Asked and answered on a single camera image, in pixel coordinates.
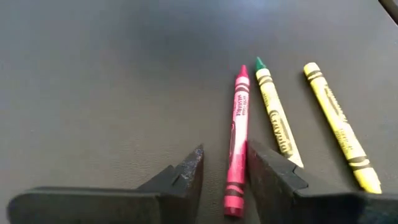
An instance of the yellow crayon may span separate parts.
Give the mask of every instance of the yellow crayon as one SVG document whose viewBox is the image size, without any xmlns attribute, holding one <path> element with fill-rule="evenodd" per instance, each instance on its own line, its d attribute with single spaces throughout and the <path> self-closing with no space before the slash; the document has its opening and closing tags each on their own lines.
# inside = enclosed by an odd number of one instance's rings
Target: yellow crayon
<svg viewBox="0 0 398 224">
<path fill-rule="evenodd" d="M 271 74 L 259 57 L 257 58 L 256 67 L 256 77 L 259 82 L 262 98 L 264 99 L 279 149 L 288 160 L 294 162 L 299 167 L 304 168 L 292 131 L 287 122 L 284 109 L 280 103 L 275 85 L 272 81 Z"/>
<path fill-rule="evenodd" d="M 304 73 L 360 186 L 367 192 L 381 194 L 380 180 L 318 65 L 313 62 L 306 64 Z"/>
</svg>

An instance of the gray surface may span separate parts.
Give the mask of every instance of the gray surface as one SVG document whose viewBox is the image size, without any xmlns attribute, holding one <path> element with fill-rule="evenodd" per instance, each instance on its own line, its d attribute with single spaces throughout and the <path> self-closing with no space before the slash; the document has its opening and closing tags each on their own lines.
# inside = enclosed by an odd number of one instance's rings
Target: gray surface
<svg viewBox="0 0 398 224">
<path fill-rule="evenodd" d="M 398 27 L 377 1 L 159 2 L 0 2 L 1 223 L 24 189 L 137 187 L 201 142 L 198 222 L 219 223 L 234 76 L 257 55 L 306 170 L 357 188 L 302 74 L 316 61 L 383 190 L 398 193 Z M 276 148 L 252 84 L 249 137 Z"/>
</svg>

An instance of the crayon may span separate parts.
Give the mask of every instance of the crayon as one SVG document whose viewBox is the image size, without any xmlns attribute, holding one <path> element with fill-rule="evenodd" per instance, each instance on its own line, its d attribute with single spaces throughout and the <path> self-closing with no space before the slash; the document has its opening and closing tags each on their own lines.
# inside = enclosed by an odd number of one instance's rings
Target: crayon
<svg viewBox="0 0 398 224">
<path fill-rule="evenodd" d="M 229 168 L 224 195 L 224 214 L 241 218 L 243 216 L 244 169 L 246 165 L 246 144 L 248 140 L 250 81 L 246 66 L 236 77 L 234 108 L 229 143 Z"/>
<path fill-rule="evenodd" d="M 380 180 L 318 65 L 306 64 L 304 73 L 360 186 L 367 192 L 381 194 Z"/>
<path fill-rule="evenodd" d="M 257 57 L 256 60 L 256 71 L 256 78 L 260 86 L 262 99 L 266 105 L 266 110 L 279 149 L 285 158 L 294 162 L 299 167 L 304 168 L 292 131 L 287 122 L 285 111 L 280 103 L 274 82 L 272 81 L 271 73 L 259 57 Z"/>
</svg>

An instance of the pink crayon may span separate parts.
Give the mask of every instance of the pink crayon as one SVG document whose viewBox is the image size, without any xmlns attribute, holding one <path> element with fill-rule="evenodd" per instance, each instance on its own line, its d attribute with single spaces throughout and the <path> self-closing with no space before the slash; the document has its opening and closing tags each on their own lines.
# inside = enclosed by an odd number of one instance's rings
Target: pink crayon
<svg viewBox="0 0 398 224">
<path fill-rule="evenodd" d="M 235 81 L 234 110 L 231 142 L 229 144 L 229 169 L 224 197 L 224 214 L 243 216 L 244 167 L 246 164 L 246 142 L 248 140 L 250 81 L 246 66 L 242 65 Z"/>
</svg>

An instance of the black plastic jaw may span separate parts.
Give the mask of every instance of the black plastic jaw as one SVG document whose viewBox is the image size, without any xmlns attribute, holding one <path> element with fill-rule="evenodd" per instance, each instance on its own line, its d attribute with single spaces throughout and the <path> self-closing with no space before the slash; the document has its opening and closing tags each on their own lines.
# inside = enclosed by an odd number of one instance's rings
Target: black plastic jaw
<svg viewBox="0 0 398 224">
<path fill-rule="evenodd" d="M 11 224 L 194 223 L 203 181 L 203 147 L 135 190 L 39 187 L 13 198 Z"/>
<path fill-rule="evenodd" d="M 248 167 L 262 223 L 398 223 L 398 195 L 345 192 L 255 141 Z"/>
</svg>

